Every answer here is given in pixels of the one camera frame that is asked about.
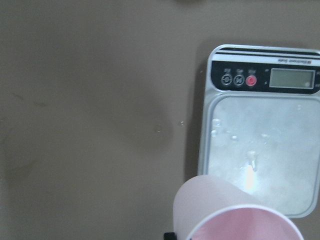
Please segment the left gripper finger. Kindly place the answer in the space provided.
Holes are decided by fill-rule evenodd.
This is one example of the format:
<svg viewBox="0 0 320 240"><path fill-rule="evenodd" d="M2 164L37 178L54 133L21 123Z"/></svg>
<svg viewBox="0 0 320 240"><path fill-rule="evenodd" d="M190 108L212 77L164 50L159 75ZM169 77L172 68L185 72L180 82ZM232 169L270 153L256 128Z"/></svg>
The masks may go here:
<svg viewBox="0 0 320 240"><path fill-rule="evenodd" d="M177 240L177 236L174 232L165 232L163 234L164 240Z"/></svg>

